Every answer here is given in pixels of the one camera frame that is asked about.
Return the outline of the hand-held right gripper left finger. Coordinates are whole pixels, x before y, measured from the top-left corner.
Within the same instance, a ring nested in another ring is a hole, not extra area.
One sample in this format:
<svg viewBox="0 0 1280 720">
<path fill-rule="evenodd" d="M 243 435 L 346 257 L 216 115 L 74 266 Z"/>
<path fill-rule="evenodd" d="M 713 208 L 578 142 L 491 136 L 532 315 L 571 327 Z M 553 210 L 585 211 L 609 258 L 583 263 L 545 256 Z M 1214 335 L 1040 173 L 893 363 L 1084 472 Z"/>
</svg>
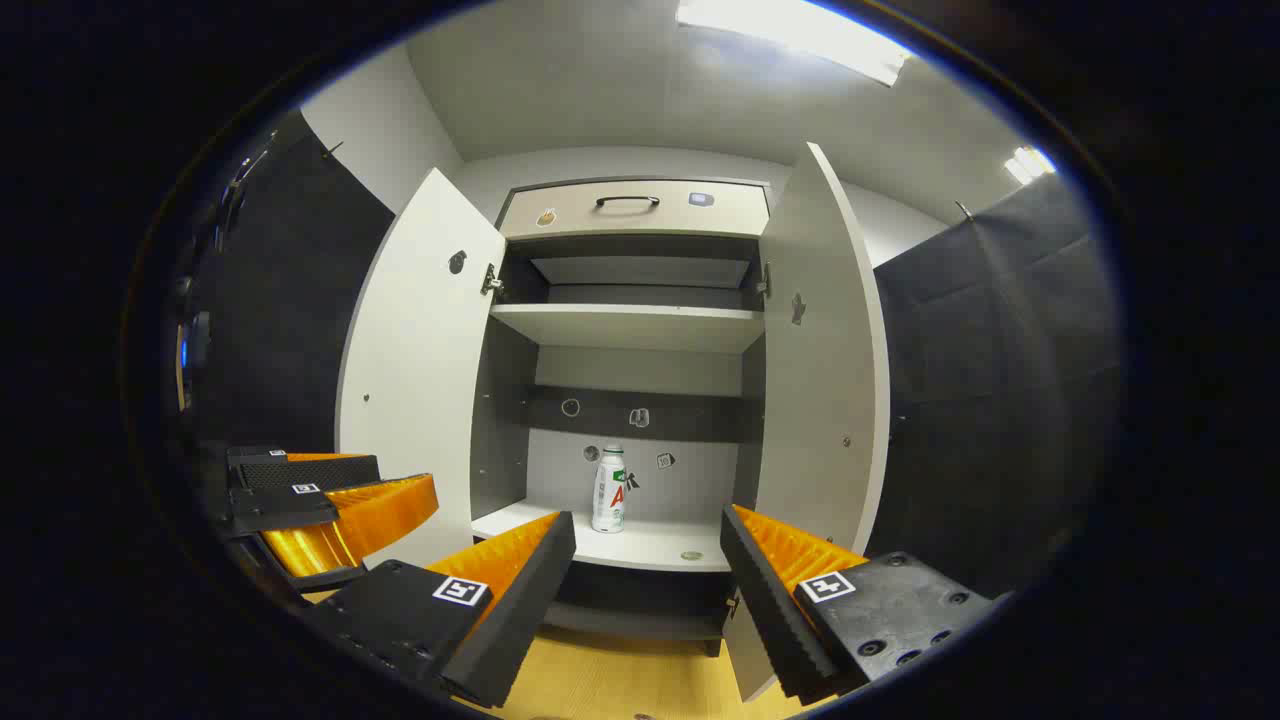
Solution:
<svg viewBox="0 0 1280 720">
<path fill-rule="evenodd" d="M 506 703 L 576 552 L 549 512 L 426 568 L 388 560 L 305 610 L 305 624 L 426 697 Z"/>
</svg>

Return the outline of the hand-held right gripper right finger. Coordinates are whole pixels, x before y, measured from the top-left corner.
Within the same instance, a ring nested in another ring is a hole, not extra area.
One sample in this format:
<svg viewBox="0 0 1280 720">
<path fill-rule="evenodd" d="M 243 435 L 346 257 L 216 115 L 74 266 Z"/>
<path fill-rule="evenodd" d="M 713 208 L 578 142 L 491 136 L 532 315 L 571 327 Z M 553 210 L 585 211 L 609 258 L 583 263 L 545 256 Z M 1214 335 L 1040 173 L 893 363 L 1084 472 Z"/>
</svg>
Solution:
<svg viewBox="0 0 1280 720">
<path fill-rule="evenodd" d="M 736 503 L 719 541 L 772 673 L 803 705 L 877 684 L 998 607 L 910 553 L 867 559 Z"/>
</svg>

